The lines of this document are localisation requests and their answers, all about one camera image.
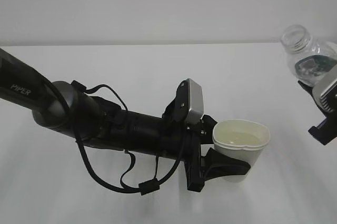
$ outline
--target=black robotic arm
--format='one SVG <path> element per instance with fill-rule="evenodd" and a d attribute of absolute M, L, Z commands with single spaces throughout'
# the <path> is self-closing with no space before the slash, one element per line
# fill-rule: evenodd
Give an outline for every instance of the black robotic arm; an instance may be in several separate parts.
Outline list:
<path fill-rule="evenodd" d="M 109 88 L 123 104 L 89 96 L 100 88 Z M 118 94 L 108 85 L 87 89 L 77 81 L 51 83 L 35 69 L 0 49 L 0 98 L 26 107 L 41 126 L 76 139 L 84 164 L 91 177 L 107 189 L 142 195 L 158 190 L 184 162 L 187 189 L 201 191 L 205 181 L 228 175 L 244 175 L 250 165 L 227 157 L 210 148 L 201 156 L 201 145 L 212 144 L 216 121 L 203 113 L 201 87 L 191 79 L 182 81 L 162 118 L 129 111 Z M 85 148 L 125 150 L 175 159 L 171 170 L 161 179 L 140 183 L 137 188 L 108 184 L 92 169 Z"/>

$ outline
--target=white wall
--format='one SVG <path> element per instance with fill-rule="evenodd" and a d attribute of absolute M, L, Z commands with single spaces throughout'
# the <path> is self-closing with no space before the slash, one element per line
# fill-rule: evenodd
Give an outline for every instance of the white wall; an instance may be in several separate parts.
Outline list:
<path fill-rule="evenodd" d="M 154 116 L 191 77 L 203 87 L 207 114 L 263 123 L 272 140 L 241 184 L 219 178 L 190 192 L 180 164 L 159 191 L 120 195 L 90 178 L 73 139 L 0 100 L 0 223 L 336 223 L 337 140 L 322 146 L 307 132 L 323 116 L 289 73 L 279 44 L 4 49 L 52 81 L 109 84 L 130 110 Z M 99 95 L 116 100 L 108 91 Z M 118 151 L 88 149 L 88 155 L 116 185 L 130 163 Z M 172 163 L 160 159 L 159 178 Z M 153 172 L 154 157 L 138 154 L 125 180 L 135 186 Z"/>
<path fill-rule="evenodd" d="M 336 0 L 0 0 L 0 45 L 269 42 L 300 23 L 337 40 Z"/>

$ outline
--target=robotic arm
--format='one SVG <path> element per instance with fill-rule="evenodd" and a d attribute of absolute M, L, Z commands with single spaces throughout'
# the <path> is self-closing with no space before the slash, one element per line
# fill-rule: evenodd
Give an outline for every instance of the robotic arm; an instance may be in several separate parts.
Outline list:
<path fill-rule="evenodd" d="M 89 96 L 100 88 L 110 89 L 123 104 Z M 228 175 L 244 175 L 250 165 L 210 148 L 201 156 L 201 145 L 212 144 L 216 121 L 204 115 L 202 89 L 191 79 L 182 81 L 162 118 L 129 111 L 117 93 L 107 85 L 87 89 L 77 81 L 51 83 L 35 69 L 0 49 L 0 98 L 32 110 L 39 125 L 76 139 L 91 177 L 107 189 L 142 195 L 158 190 L 184 162 L 187 189 L 200 192 L 207 180 Z M 162 179 L 156 177 L 130 187 L 117 187 L 99 178 L 92 169 L 85 148 L 125 150 L 175 159 Z"/>
<path fill-rule="evenodd" d="M 323 145 L 337 137 L 337 66 L 332 68 L 313 88 L 299 81 L 300 86 L 311 95 L 326 119 L 309 133 Z"/>

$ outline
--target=white tabletop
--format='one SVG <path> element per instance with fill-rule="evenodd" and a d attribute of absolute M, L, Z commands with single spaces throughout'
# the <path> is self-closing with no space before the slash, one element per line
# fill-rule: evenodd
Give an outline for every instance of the white tabletop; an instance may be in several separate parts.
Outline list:
<path fill-rule="evenodd" d="M 203 88 L 205 113 L 262 123 L 272 139 L 246 180 L 186 190 L 183 165 L 159 191 L 122 195 L 88 175 L 74 139 L 36 125 L 31 112 L 0 100 L 0 223 L 337 223 L 337 140 L 308 129 L 323 115 L 297 85 L 279 44 L 3 47 L 52 81 L 105 83 L 130 110 L 160 116 L 180 81 Z M 116 99 L 108 91 L 99 95 Z M 130 158 L 87 149 L 97 173 L 118 185 Z M 136 154 L 125 178 L 151 179 L 154 157 Z M 158 177 L 173 161 L 160 159 Z"/>

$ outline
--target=plastic bottle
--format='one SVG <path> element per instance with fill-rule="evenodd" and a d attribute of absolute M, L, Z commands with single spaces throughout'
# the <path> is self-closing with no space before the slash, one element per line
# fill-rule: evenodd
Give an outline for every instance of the plastic bottle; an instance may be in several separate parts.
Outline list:
<path fill-rule="evenodd" d="M 281 36 L 281 43 L 291 73 L 308 86 L 313 87 L 337 64 L 337 53 L 301 25 L 288 27 Z"/>

